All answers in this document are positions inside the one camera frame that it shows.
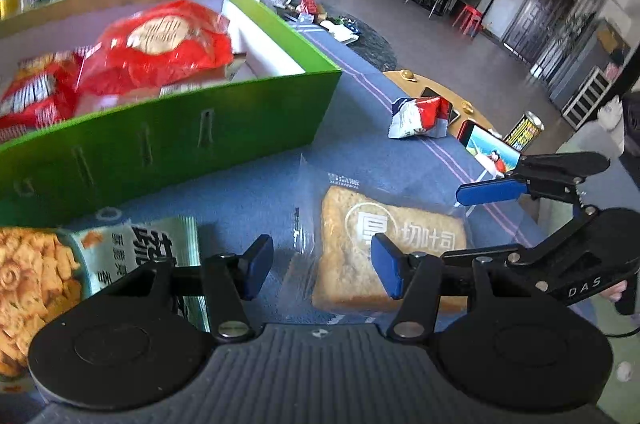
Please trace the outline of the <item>person's right hand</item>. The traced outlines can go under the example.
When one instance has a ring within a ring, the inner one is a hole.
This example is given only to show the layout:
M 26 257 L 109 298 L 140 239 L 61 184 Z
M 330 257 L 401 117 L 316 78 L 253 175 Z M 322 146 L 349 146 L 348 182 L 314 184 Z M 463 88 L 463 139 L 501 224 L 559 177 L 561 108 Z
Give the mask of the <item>person's right hand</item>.
M 611 288 L 602 291 L 600 295 L 612 303 L 617 303 L 622 299 L 623 294 L 627 290 L 627 285 L 628 282 L 626 280 L 620 281 L 617 285 L 613 285 Z

